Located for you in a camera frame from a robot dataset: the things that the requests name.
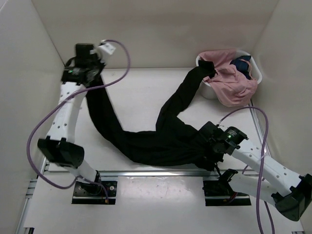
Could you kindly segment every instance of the white connector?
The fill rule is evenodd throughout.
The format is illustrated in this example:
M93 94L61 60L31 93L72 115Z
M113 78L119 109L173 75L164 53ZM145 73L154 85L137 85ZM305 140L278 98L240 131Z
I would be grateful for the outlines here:
M101 58L102 63L107 63L108 58L113 55L115 52L116 47L114 47L112 44L105 42L104 40L102 41L102 45L99 45L96 48L96 51Z

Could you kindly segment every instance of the pink towel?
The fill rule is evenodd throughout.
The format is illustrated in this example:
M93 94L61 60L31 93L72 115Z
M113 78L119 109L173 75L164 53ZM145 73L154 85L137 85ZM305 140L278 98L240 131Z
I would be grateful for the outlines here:
M258 82L248 80L235 65L230 65L236 50L216 50L200 53L202 60L212 61L217 74L214 78L204 78L214 89L219 101L228 107L248 105L255 93Z

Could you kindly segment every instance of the white wall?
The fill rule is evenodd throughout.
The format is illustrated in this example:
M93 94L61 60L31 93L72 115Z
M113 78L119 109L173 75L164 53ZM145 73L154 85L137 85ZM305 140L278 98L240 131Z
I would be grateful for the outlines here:
M311 13L311 0L280 0L253 52L263 73L253 99L269 116L269 148L301 174L312 173ZM309 234L311 219L309 207L302 218Z
M33 0L63 60L73 44L118 39L132 67L192 67L199 52L250 51L277 0ZM125 67L118 50L109 66Z
M2 5L0 42L0 233L11 234L34 177L27 137L55 105L63 65L30 0Z

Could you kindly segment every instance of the pink garment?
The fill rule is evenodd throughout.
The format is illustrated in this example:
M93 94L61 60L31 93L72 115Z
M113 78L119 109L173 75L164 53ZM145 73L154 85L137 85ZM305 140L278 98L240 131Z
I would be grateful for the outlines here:
M235 65L230 65L235 54L234 49L199 54L202 60L214 63L216 76L212 79L205 77L204 81L211 85L219 101L228 107L248 105L258 86L257 80L248 80Z

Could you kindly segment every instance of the cable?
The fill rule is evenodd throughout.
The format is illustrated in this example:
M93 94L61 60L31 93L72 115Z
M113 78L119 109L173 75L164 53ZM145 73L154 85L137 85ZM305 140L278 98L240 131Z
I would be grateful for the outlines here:
M81 176L75 177L74 181L73 181L70 185L68 185L68 186L60 186L60 185L57 185L56 183L50 181L50 180L49 180L48 178L46 178L46 177L40 172L40 170L38 170L38 168L35 166L34 162L33 162L32 159L31 159L31 154L30 154L30 145L31 145L31 141L32 141L32 138L34 137L35 132L38 130L38 128L39 128L49 117L51 117L58 109L60 109L68 100L74 98L74 97L77 96L78 94L81 94L81 93L84 93L84 92L88 92L88 91L92 91L92 90L96 90L96 89L102 89L102 88L111 86L111 85L113 85L113 84L116 84L117 82L121 81L121 80L128 74L128 72L129 72L129 70L130 70L130 66L131 66L131 60L130 60L130 55L129 55L129 52L128 52L127 48L126 48L121 42L119 42L119 41L117 41L117 40L111 40L111 39L109 39L109 40L105 40L105 41L106 41L106 42L114 42L114 43L120 45L120 46L122 47L122 49L124 50L124 52L125 52L125 54L126 54L126 56L127 56L127 60L128 60L128 62L127 62L127 69L126 69L125 73L124 73L119 79L117 79L117 80L115 80L115 81L112 81L112 82L110 82L110 83L108 83L108 84L104 84L104 85L100 85L100 86L96 86L96 87L91 87L91 88L86 88L86 89L77 91L77 92L71 94L70 96L68 96L68 97L67 97L64 101L62 101L56 108L54 108L49 114L47 114L47 116L44 117L44 118L35 126L35 128L32 130L32 132L30 133L29 138L28 138L28 140L27 140L26 154L27 154L28 162L29 162L30 166L32 167L32 169L37 173L37 175L38 175L41 179L43 179L43 180L44 180L45 182L47 182L48 184L50 184L50 185L52 185L52 186L54 186L54 187L56 187L56 188L58 188L58 189L69 189L70 187L72 187L72 186L75 184L75 182L76 182L76 180L77 180L78 178L82 178L83 180L85 180L85 181L88 182L88 183L96 184L96 185L100 186L100 187L103 189L103 191L105 192L106 199L108 200L107 191L106 191L105 187L104 187L102 184L89 181L89 180L87 180L86 178L83 178L83 177L81 177Z
M261 163L260 163L260 170L259 170L259 178L258 178L258 185L257 185L257 195L256 195L256 207L255 207L256 208L258 227L259 227L260 233L264 234L263 233L263 229L262 229L262 225L261 225L261 219L260 219L260 190L261 190L261 182L262 182L263 166L264 166L264 157L263 157L264 156L264 149L265 149L265 143L267 141L268 132L269 132L269 120L268 120L268 117L265 114L265 112L262 109L258 108L258 107L245 106L245 107L239 108L237 110L234 110L234 111L228 113L225 117L223 117L219 121L218 124L220 124L224 119L226 119L228 116L230 116L234 112L239 111L239 110L243 110L243 109L255 109L255 110L260 111L263 114L263 116L265 118L265 123L266 123L265 124L265 133L264 133L264 136L263 136L263 141L262 141L262 146L261 146ZM272 219L272 215L271 215L269 206L268 206L267 202L264 202L264 204L266 206L266 209L267 209L267 212L268 212L268 215L269 215L269 219L270 219L270 222L271 222L272 233L275 234L274 223L273 223L273 219Z

